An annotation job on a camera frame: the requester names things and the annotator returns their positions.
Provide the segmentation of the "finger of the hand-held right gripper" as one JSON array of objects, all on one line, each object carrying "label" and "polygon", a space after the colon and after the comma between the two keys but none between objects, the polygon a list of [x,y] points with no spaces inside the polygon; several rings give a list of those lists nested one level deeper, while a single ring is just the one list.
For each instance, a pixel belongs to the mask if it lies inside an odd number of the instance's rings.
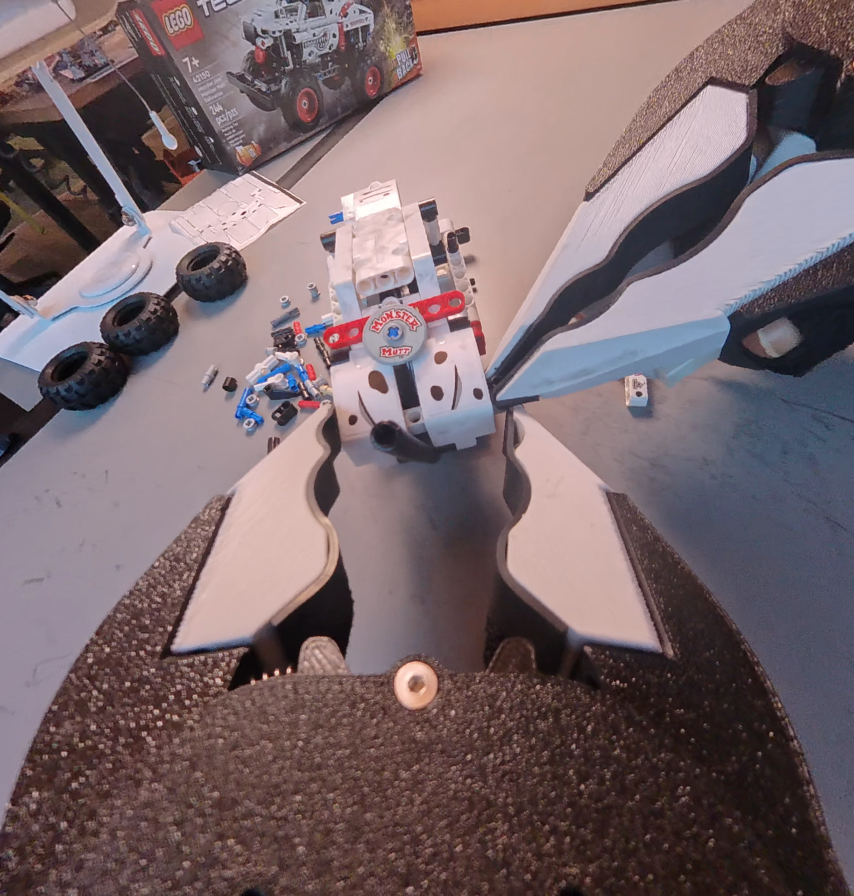
[{"label": "finger of the hand-held right gripper", "polygon": [[685,261],[629,280],[594,321],[550,336],[501,385],[500,406],[627,375],[673,382],[719,356],[737,308],[854,242],[854,155],[782,166]]},{"label": "finger of the hand-held right gripper", "polygon": [[707,86],[587,196],[491,359],[491,381],[611,296],[649,252],[724,213],[747,183],[756,128],[756,92]]}]

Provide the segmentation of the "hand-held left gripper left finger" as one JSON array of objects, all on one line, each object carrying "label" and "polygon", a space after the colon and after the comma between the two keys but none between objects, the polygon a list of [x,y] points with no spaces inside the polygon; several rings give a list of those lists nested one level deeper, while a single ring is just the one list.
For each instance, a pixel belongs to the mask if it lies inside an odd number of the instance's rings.
[{"label": "hand-held left gripper left finger", "polygon": [[328,583],[340,558],[328,518],[339,448],[334,409],[319,407],[231,489],[173,653],[250,645]]}]

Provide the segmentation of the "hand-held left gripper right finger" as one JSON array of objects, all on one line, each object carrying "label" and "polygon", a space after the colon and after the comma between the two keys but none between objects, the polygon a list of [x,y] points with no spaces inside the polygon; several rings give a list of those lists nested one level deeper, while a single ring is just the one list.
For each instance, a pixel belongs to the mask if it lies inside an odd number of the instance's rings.
[{"label": "hand-held left gripper right finger", "polygon": [[612,491],[524,410],[506,416],[500,574],[580,644],[669,652],[612,508]]}]

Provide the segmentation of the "black knobby toy tyre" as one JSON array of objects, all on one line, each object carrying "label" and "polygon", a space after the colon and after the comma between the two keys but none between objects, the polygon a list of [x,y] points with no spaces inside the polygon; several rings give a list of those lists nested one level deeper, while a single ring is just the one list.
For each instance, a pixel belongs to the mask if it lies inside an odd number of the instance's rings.
[{"label": "black knobby toy tyre", "polygon": [[176,265],[176,285],[188,297],[203,303],[231,297],[247,280],[242,254],[223,242],[199,245]]},{"label": "black knobby toy tyre", "polygon": [[40,372],[42,397],[58,408],[94,409],[124,388],[129,365],[101,342],[79,342],[56,354]]},{"label": "black knobby toy tyre", "polygon": [[127,296],[100,322],[102,340],[114,351],[144,356],[169,344],[177,335],[179,320],[171,302],[151,292]]}]

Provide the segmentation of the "white brick-built truck model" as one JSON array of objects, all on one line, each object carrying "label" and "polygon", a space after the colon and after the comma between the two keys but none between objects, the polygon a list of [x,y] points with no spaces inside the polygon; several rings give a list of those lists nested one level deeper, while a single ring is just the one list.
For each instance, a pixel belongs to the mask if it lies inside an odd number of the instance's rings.
[{"label": "white brick-built truck model", "polygon": [[343,449],[357,465],[431,460],[495,431],[469,230],[435,200],[403,205],[395,181],[342,200],[322,236],[332,324],[323,334]]}]

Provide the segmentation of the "instruction booklet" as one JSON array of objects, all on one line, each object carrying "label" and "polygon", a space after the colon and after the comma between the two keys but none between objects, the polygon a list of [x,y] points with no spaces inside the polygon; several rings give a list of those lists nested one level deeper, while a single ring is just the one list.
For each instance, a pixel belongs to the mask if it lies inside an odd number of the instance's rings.
[{"label": "instruction booklet", "polygon": [[0,1],[0,63],[59,49],[76,34],[73,1]]}]

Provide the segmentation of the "grey desk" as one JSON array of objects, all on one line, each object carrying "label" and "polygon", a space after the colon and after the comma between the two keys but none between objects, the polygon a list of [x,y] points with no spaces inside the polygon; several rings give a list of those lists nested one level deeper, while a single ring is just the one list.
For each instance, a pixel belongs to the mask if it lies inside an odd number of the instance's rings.
[{"label": "grey desk", "polygon": [[[0,468],[0,825],[65,674],[211,497],[266,452],[211,364],[241,377],[289,294],[319,319],[318,240],[342,195],[396,178],[469,226],[492,353],[646,95],[745,2],[677,2],[421,38],[424,74],[290,190],[306,205],[247,253],[232,300],[180,297],[180,332],[114,401],[54,417]],[[622,386],[530,412],[630,496],[732,617],[802,741],[854,890],[854,346],[795,379],[713,363],[649,409]]]}]

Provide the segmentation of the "loose small building parts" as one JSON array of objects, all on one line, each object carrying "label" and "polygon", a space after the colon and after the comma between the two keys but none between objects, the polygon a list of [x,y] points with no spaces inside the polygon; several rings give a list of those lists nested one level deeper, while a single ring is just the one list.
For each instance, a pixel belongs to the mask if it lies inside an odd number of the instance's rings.
[{"label": "loose small building parts", "polygon": [[271,451],[296,421],[333,405],[324,335],[334,317],[325,290],[319,298],[275,294],[264,305],[249,305],[249,294],[231,297],[216,318],[199,391],[232,432],[266,433]]}]

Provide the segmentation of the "wood-edged grey table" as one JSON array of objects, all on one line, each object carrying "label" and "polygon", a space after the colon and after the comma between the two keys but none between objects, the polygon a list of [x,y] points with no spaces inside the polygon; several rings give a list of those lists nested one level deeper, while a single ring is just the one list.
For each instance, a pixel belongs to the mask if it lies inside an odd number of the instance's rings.
[{"label": "wood-edged grey table", "polygon": [[411,9],[417,32],[429,34],[649,4],[649,1],[411,1]]}]

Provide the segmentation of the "white book stand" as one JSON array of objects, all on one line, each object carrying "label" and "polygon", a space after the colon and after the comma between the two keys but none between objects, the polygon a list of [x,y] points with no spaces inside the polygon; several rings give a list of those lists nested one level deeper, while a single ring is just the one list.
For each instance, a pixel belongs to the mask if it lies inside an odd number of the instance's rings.
[{"label": "white book stand", "polygon": [[176,212],[141,212],[45,62],[31,68],[106,179],[128,222],[40,299],[31,302],[0,289],[0,299],[18,314],[0,333],[0,358],[39,372],[56,353],[99,336],[107,308],[121,297],[144,289],[168,291],[176,281],[176,265],[199,241],[178,227]]}]

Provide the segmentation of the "white sticker sheet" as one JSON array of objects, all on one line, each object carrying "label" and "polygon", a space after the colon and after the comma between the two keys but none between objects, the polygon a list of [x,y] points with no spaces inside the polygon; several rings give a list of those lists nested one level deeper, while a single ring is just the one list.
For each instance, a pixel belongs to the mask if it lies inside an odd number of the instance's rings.
[{"label": "white sticker sheet", "polygon": [[304,204],[276,183],[249,172],[178,214],[171,228],[197,245],[223,242],[242,250]]}]

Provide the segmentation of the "toy truck set box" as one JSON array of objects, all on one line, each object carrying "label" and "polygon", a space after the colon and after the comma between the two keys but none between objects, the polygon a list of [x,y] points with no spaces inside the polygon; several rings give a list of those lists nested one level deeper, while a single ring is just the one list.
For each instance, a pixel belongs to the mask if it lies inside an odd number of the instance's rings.
[{"label": "toy truck set box", "polygon": [[208,169],[242,173],[421,74],[407,1],[121,2]]}]

